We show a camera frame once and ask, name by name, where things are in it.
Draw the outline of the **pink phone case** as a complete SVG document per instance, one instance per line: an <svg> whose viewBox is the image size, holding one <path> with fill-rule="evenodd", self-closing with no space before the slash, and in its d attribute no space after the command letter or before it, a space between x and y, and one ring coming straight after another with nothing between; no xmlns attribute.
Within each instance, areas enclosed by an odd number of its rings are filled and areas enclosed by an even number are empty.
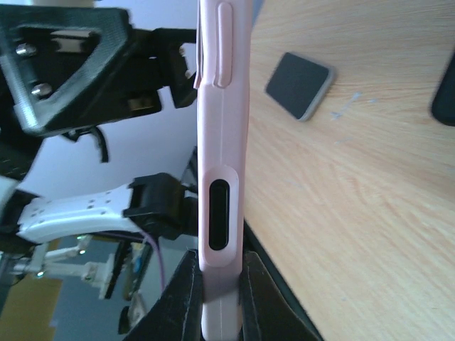
<svg viewBox="0 0 455 341"><path fill-rule="evenodd" d="M198 92L198 258L201 332L237 340L242 326L245 161L250 110L251 1L200 1Z"/></svg>

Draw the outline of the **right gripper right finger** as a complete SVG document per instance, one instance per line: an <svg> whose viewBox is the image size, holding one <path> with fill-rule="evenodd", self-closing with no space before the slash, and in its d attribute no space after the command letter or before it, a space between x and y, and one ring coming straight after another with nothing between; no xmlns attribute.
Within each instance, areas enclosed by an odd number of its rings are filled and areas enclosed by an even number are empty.
<svg viewBox="0 0 455 341"><path fill-rule="evenodd" d="M320 338L285 301L257 253L243 254L242 337L250 341L317 341Z"/></svg>

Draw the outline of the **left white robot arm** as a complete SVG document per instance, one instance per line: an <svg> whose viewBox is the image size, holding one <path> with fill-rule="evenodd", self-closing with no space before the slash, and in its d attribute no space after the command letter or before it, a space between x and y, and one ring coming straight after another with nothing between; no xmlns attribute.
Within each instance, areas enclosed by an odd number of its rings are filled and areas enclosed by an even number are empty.
<svg viewBox="0 0 455 341"><path fill-rule="evenodd" d="M196 100L182 47L192 29L135 29L118 8L1 6L1 248L40 251L70 235L118 232L175 239L196 233L186 188L167 173L53 200L18 190L46 138L92 136L109 161L103 124L155 114L159 90L177 108Z"/></svg>

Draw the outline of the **black phone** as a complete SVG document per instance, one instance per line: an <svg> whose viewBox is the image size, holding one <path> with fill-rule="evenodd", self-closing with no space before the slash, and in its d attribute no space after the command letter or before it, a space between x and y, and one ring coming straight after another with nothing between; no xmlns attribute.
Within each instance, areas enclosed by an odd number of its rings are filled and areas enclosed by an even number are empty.
<svg viewBox="0 0 455 341"><path fill-rule="evenodd" d="M336 79L330 65L286 52L275 67L265 93L298 121L308 121Z"/></svg>

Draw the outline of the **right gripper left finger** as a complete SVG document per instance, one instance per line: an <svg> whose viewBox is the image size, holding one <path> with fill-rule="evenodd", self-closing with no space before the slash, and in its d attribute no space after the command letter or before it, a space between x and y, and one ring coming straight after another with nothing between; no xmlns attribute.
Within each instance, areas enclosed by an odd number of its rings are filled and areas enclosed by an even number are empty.
<svg viewBox="0 0 455 341"><path fill-rule="evenodd" d="M198 252L188 250L161 297L132 328L126 341L194 341L201 339L203 278Z"/></svg>

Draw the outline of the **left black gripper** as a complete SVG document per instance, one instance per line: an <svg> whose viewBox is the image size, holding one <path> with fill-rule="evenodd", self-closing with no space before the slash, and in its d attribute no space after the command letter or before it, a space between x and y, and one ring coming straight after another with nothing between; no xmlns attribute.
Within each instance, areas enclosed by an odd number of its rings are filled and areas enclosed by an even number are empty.
<svg viewBox="0 0 455 341"><path fill-rule="evenodd" d="M130 29L118 8L1 7L1 139L102 139L100 126L196 98L183 54L192 29Z"/></svg>

